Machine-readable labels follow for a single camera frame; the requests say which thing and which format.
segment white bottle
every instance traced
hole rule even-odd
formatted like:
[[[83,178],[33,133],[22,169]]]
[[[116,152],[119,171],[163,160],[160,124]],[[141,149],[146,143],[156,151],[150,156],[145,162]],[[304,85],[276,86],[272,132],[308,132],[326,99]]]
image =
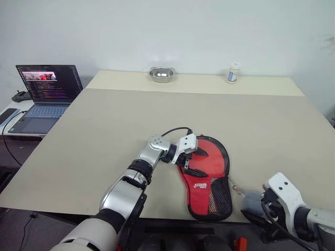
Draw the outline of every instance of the white bottle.
[[[240,68],[241,68],[241,64],[237,62],[234,62],[230,65],[230,68],[227,71],[227,79],[226,79],[226,81],[229,84],[233,84],[237,81],[237,78],[240,73]]]

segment stainless steel bowl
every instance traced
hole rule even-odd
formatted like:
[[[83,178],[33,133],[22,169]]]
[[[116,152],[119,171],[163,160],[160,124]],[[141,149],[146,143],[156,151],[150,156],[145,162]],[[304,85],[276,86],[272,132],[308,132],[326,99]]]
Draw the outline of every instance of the stainless steel bowl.
[[[171,68],[153,67],[150,69],[149,75],[158,83],[167,83],[172,79],[174,71]]]

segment bottle label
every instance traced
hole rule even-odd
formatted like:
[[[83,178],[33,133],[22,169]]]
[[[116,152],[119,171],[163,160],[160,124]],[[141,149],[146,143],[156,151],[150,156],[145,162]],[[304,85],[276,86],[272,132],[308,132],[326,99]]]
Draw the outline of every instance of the bottle label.
[[[238,74],[235,74],[234,72],[229,72],[227,80],[234,82],[236,81],[237,77],[238,77]]]

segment laptop screen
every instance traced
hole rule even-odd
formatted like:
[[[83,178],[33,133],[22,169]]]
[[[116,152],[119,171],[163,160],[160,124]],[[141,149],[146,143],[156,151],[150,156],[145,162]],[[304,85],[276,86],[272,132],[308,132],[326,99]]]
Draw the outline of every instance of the laptop screen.
[[[37,104],[71,103],[83,89],[74,65],[17,65]]]

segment bottle cap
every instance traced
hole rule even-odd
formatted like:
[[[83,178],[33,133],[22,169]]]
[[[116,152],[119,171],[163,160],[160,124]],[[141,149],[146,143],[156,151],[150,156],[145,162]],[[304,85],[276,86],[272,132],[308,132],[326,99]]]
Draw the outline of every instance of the bottle cap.
[[[241,64],[238,62],[233,62],[230,64],[230,68],[234,69],[234,70],[239,70],[241,68]]]

